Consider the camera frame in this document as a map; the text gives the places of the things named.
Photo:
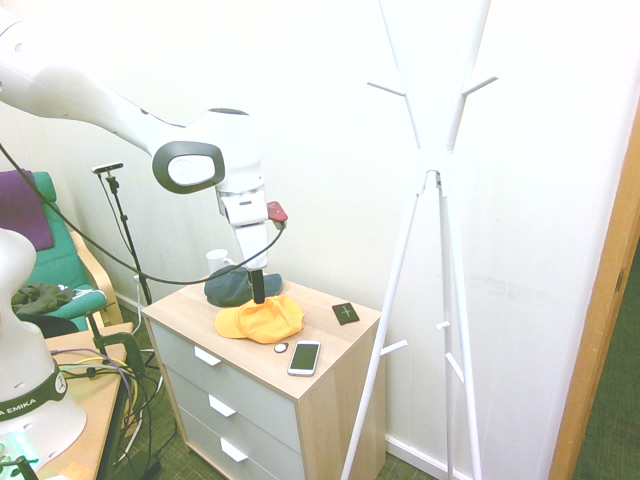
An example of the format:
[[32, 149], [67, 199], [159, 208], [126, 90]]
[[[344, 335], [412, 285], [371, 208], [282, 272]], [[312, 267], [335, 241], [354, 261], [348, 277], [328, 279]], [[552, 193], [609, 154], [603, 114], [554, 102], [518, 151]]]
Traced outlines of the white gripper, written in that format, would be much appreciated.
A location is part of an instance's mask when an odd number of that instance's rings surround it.
[[264, 222], [233, 228], [238, 241], [244, 266], [251, 270], [253, 300], [263, 304], [266, 299], [263, 270], [268, 265], [268, 234]]

